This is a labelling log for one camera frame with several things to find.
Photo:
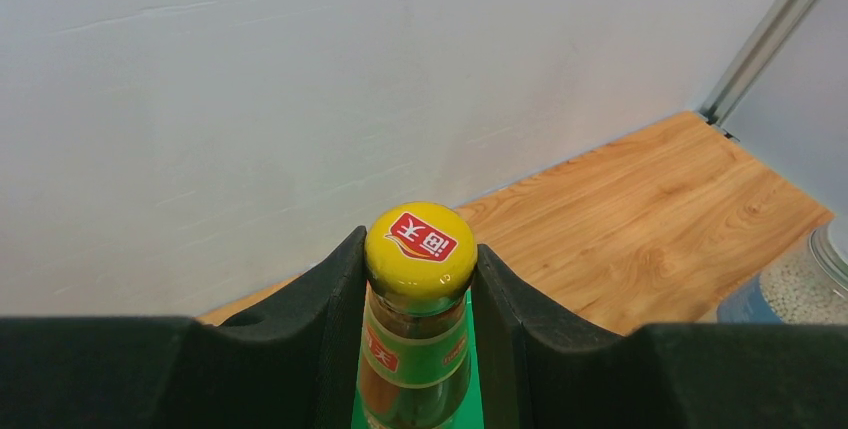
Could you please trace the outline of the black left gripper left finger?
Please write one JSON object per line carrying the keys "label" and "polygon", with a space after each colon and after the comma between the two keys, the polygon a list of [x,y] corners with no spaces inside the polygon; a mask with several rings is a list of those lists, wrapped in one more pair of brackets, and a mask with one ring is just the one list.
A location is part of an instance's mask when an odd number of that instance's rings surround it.
{"label": "black left gripper left finger", "polygon": [[183,316],[5,317],[5,428],[347,428],[363,227],[219,325]]}

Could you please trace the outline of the yellow cap sauce bottle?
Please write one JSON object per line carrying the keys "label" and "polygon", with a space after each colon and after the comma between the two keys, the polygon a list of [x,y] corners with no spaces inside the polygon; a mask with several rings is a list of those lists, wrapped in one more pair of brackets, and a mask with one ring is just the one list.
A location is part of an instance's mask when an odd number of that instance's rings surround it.
{"label": "yellow cap sauce bottle", "polygon": [[401,204],[368,230],[364,256],[357,389],[366,427],[451,427],[472,373],[470,226],[438,203]]}

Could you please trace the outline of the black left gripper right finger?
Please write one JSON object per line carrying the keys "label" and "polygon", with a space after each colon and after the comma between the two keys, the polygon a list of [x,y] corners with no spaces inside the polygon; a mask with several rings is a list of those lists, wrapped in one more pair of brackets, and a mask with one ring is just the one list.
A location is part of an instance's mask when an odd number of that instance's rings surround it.
{"label": "black left gripper right finger", "polygon": [[620,336],[480,246],[474,331],[488,428],[843,428],[847,330],[649,324]]}

